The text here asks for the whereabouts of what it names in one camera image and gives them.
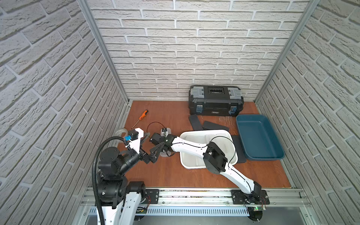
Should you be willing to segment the clear tape roll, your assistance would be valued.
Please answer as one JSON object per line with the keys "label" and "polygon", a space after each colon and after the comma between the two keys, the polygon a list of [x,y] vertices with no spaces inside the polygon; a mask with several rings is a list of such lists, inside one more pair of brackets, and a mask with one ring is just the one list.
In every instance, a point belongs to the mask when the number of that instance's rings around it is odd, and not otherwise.
{"label": "clear tape roll", "polygon": [[126,137],[127,135],[128,135],[128,131],[125,128],[121,128],[114,133],[114,136],[122,137],[122,138]]}

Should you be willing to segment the white plastic storage box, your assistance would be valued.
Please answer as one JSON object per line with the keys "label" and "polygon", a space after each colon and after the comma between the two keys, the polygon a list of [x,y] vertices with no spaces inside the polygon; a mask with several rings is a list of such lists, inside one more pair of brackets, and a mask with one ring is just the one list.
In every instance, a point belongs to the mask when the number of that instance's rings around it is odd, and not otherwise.
{"label": "white plastic storage box", "polygon": [[[206,145],[210,141],[214,142],[225,154],[228,160],[232,159],[230,162],[232,165],[237,164],[239,161],[237,152],[233,144],[226,138],[231,140],[232,137],[230,133],[226,130],[201,130],[201,131],[189,131],[184,132],[180,135],[181,139],[199,143],[201,146]],[[199,157],[192,156],[188,153],[180,153],[181,164],[186,169],[205,169],[205,163]]]}

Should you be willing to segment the black plastic toolbox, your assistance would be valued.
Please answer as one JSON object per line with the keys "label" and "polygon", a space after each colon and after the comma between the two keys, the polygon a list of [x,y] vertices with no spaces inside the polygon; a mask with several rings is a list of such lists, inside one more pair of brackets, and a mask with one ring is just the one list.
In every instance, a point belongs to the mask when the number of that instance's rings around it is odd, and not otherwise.
{"label": "black plastic toolbox", "polygon": [[188,107],[191,115],[235,117],[244,108],[244,98],[236,86],[192,85]]}

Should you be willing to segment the flat black pencil case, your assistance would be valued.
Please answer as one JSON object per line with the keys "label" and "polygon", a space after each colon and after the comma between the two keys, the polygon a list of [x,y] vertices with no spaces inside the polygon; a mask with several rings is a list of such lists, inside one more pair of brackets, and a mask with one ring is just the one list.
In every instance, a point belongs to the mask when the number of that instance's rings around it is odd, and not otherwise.
{"label": "flat black pencil case", "polygon": [[229,132],[230,128],[220,125],[220,124],[216,124],[216,123],[212,123],[210,121],[204,121],[203,125],[202,125],[204,130],[225,130],[227,132]]}

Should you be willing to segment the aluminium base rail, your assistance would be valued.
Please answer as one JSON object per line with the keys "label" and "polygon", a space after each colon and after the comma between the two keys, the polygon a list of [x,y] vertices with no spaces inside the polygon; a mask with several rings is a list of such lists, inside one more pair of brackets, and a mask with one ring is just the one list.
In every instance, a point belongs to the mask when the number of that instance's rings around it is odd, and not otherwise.
{"label": "aluminium base rail", "polygon": [[299,209],[305,219],[313,216],[313,209],[305,192],[293,188],[266,188],[259,203],[246,203],[238,189],[231,188],[170,188],[150,187],[145,195],[128,194],[116,209],[103,206],[105,221],[114,224],[121,213],[133,216],[225,216],[252,217],[270,208]]}

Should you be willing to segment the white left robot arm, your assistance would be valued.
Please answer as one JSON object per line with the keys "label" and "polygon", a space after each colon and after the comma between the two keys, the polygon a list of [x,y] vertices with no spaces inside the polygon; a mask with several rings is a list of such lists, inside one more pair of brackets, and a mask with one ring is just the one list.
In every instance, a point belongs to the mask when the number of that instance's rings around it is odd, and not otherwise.
{"label": "white left robot arm", "polygon": [[142,181],[129,182],[125,174],[138,162],[155,163],[166,148],[162,138],[153,139],[150,153],[142,150],[145,137],[137,131],[126,137],[113,136],[103,141],[92,163],[92,186],[101,225],[132,225],[157,203],[158,190],[147,190]]}

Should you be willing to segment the teal plastic storage tray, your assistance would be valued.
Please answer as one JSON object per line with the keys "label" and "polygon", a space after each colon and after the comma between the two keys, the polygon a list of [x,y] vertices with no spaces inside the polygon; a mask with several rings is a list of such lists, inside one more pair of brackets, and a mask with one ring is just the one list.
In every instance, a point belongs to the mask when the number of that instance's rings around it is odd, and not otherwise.
{"label": "teal plastic storage tray", "polygon": [[260,114],[240,114],[236,117],[244,155],[251,161],[281,160],[283,147],[269,119]]}

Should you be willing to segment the orange handled screwdriver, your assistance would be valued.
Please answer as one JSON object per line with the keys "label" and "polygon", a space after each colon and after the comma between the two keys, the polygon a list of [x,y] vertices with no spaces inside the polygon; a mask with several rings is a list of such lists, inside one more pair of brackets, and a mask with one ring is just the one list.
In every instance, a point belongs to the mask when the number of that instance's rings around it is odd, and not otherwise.
{"label": "orange handled screwdriver", "polygon": [[137,125],[137,123],[138,123],[139,121],[141,121],[148,113],[149,113],[149,111],[148,111],[148,110],[145,110],[145,111],[142,113],[142,115],[139,117],[138,121],[132,126],[131,129],[133,129],[133,128]]}

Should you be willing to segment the ribbed translucent pencil case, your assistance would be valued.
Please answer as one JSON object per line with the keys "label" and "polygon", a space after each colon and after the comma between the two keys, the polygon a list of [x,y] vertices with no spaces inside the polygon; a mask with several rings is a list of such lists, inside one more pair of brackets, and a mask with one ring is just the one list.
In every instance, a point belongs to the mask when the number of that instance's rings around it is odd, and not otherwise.
{"label": "ribbed translucent pencil case", "polygon": [[172,148],[164,145],[160,152],[160,156],[171,157],[173,155],[174,155],[174,151],[172,150]]}

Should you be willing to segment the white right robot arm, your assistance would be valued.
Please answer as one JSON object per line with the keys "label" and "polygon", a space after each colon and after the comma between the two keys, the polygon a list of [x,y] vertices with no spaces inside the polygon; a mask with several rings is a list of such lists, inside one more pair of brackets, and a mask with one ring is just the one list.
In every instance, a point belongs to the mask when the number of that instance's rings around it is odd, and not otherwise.
{"label": "white right robot arm", "polygon": [[201,158],[209,172],[223,175],[239,187],[247,203],[258,204],[261,201],[261,185],[247,178],[231,165],[225,153],[213,140],[210,140],[207,144],[200,144],[181,139],[175,135],[164,137],[158,133],[154,133],[150,142],[155,145],[155,147],[151,149],[151,161],[153,163],[157,161],[161,152],[167,152],[169,150],[190,154]]}

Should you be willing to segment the long black pencil case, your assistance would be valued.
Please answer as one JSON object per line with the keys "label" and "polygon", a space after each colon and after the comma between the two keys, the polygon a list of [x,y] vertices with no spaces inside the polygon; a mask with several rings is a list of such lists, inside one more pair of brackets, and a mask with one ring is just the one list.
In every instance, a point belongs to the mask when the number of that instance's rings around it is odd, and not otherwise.
{"label": "long black pencil case", "polygon": [[194,131],[201,131],[203,130],[203,127],[200,123],[200,120],[198,118],[198,116],[196,114],[193,114],[193,115],[190,115],[188,117],[189,121],[190,121],[190,124],[193,128]]}

